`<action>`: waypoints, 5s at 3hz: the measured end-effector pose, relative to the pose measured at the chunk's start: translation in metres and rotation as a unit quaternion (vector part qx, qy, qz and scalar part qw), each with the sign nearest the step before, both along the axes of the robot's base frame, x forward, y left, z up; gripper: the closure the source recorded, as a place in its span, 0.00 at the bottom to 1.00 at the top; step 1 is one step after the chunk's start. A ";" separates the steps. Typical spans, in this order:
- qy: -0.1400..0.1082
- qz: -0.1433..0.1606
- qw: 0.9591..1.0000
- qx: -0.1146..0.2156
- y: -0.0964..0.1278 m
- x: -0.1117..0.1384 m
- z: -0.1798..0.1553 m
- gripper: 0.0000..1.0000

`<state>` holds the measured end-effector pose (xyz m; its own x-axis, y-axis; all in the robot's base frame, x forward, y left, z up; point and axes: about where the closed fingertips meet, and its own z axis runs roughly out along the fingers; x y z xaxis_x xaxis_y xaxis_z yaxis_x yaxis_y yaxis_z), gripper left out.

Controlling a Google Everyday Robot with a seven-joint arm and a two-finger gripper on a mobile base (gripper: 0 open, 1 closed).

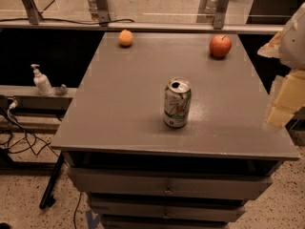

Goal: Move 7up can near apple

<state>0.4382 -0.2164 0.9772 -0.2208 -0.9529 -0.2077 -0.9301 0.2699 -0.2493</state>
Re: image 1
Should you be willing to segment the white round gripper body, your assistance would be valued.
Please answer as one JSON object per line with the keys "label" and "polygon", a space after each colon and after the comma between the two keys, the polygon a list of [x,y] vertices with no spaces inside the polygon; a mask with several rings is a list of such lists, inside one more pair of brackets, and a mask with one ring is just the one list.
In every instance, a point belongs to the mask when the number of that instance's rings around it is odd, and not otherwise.
{"label": "white round gripper body", "polygon": [[305,3],[283,27],[279,58],[291,69],[305,69]]}

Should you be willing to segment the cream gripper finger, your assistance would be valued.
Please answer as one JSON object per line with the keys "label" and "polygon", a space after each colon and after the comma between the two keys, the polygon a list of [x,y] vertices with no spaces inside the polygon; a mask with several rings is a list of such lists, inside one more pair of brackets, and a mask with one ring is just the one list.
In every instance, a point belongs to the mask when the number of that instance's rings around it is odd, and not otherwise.
{"label": "cream gripper finger", "polygon": [[273,81],[262,128],[277,132],[305,106],[305,71],[291,70]]}
{"label": "cream gripper finger", "polygon": [[281,34],[282,31],[277,32],[268,43],[259,48],[257,54],[268,58],[278,58]]}

